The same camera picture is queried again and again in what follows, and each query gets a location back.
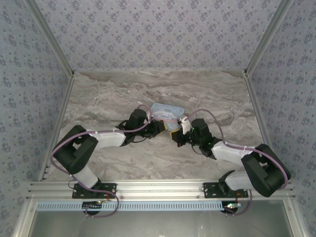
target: marble tabletop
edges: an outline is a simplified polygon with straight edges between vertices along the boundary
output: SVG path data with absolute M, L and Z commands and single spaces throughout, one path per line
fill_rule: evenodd
M 244 79 L 237 74 L 214 71 L 134 71 L 75 73 L 59 139 L 77 124 L 85 129 L 112 129 L 128 119 L 140 104 L 162 103 L 212 111 L 228 141 L 256 146 L 262 143 L 257 118 Z M 196 115 L 220 137 L 212 117 Z M 218 179 L 227 171 L 242 169 L 227 161 L 196 154 L 190 145 L 177 147 L 165 132 L 142 143 L 96 150 L 89 167 L 101 180 L 126 179 Z M 70 177 L 48 169 L 46 180 Z

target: floral wallpaper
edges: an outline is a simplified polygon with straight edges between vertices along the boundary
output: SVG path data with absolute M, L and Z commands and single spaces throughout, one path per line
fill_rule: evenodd
M 243 69 L 279 0 L 37 0 L 75 70 Z
M 294 0 L 251 78 L 277 154 L 316 236 L 316 2 Z
M 0 236 L 37 180 L 68 77 L 22 0 L 0 1 Z

